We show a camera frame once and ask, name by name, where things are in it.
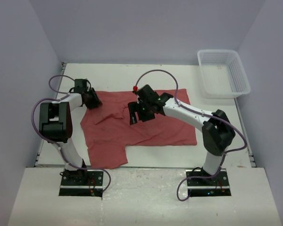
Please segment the red t shirt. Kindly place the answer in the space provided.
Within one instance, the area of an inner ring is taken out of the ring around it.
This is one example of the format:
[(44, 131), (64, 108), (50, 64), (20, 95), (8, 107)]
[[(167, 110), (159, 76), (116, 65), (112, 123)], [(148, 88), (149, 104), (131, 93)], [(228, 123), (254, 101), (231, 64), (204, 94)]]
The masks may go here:
[(86, 110), (82, 120), (91, 166), (114, 169), (130, 163), (126, 148), (133, 146), (197, 145), (196, 129), (176, 118), (157, 114), (155, 119), (130, 125), (130, 91), (99, 91), (102, 105)]

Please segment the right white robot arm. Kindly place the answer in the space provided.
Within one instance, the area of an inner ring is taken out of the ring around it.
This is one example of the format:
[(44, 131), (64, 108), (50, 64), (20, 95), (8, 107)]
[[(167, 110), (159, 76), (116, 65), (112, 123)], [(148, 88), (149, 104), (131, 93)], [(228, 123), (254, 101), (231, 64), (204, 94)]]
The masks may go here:
[(155, 119), (156, 114), (160, 114), (178, 119), (199, 130), (207, 151), (201, 168), (201, 180), (206, 185), (216, 182), (217, 172), (224, 161), (223, 155), (235, 137), (234, 129), (229, 125), (225, 112), (221, 110), (213, 113), (201, 111), (179, 101), (175, 98), (176, 95), (166, 92), (159, 95), (149, 85), (140, 89), (134, 86), (133, 93), (137, 96), (137, 100), (128, 104), (130, 124), (150, 121)]

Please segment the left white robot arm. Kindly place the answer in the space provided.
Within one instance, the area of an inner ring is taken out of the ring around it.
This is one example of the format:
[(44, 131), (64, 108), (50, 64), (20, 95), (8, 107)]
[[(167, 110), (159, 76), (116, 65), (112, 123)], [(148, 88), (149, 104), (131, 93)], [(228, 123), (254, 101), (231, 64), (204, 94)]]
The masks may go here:
[(95, 109), (102, 105), (96, 91), (87, 79), (74, 79), (74, 86), (60, 99), (45, 99), (38, 103), (39, 128), (42, 139), (52, 144), (64, 162), (62, 176), (84, 185), (89, 178), (86, 164), (77, 152), (72, 140), (73, 124), (71, 112), (86, 106)]

